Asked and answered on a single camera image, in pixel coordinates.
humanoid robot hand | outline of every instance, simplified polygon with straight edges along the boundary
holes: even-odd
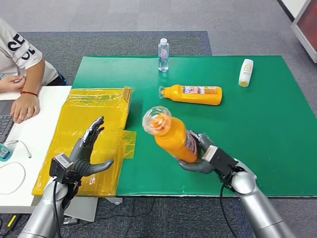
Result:
[[[104,127],[100,127],[102,124],[103,124],[103,117],[96,119],[73,147],[69,159],[74,162],[74,169],[77,174],[88,177],[106,170],[113,163],[112,159],[95,165],[90,162],[94,142],[104,129]]]
[[[210,145],[214,145],[211,139],[205,134],[197,134],[193,131],[189,131],[189,134],[193,136],[203,151],[203,155],[208,149]],[[177,163],[184,170],[200,172],[203,174],[209,174],[214,169],[208,161],[200,159],[195,163],[187,163],[183,160],[178,160]]]

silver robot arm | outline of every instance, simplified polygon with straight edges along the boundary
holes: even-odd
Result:
[[[216,172],[225,187],[235,192],[257,238],[295,238],[295,235],[261,192],[257,176],[241,161],[215,146],[208,136],[190,131],[205,153],[199,163],[178,161],[182,168],[201,173]]]
[[[93,122],[75,143],[69,157],[62,153],[51,160],[49,175],[54,181],[44,190],[42,200],[18,238],[54,238],[59,234],[64,211],[77,194],[82,177],[104,171],[112,164],[111,159],[97,165],[90,162],[94,142],[103,129],[100,128],[103,123],[103,117]]]
[[[54,238],[57,234],[53,206],[54,182],[48,184],[43,192],[43,197],[35,207],[26,225],[18,238]],[[67,185],[57,183],[56,189],[56,207],[58,220],[62,221],[64,211],[63,201],[68,193]]]

bracelet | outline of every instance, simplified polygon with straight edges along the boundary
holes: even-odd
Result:
[[[32,93],[32,92],[28,92],[28,91],[22,91],[21,94],[31,94],[31,95],[34,95],[34,96],[38,96],[36,93]]]

orange plastic bottle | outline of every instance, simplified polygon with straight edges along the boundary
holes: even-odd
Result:
[[[217,86],[182,86],[175,84],[171,87],[159,87],[160,98],[169,98],[176,102],[219,105],[223,90]]]
[[[156,144],[171,155],[189,163],[198,159],[196,141],[185,128],[180,119],[174,118],[165,107],[153,107],[147,111],[142,126],[149,134],[153,135]]]

yellow plastic bag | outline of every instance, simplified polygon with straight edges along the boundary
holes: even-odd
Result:
[[[60,153],[70,155],[72,147],[93,121],[104,116],[103,127],[94,146],[92,164],[113,159],[106,171],[82,178],[78,195],[115,195],[124,158],[133,158],[136,132],[124,131],[131,94],[122,89],[72,89],[62,107],[54,135],[43,163],[32,195],[42,195],[49,180],[51,158]]]

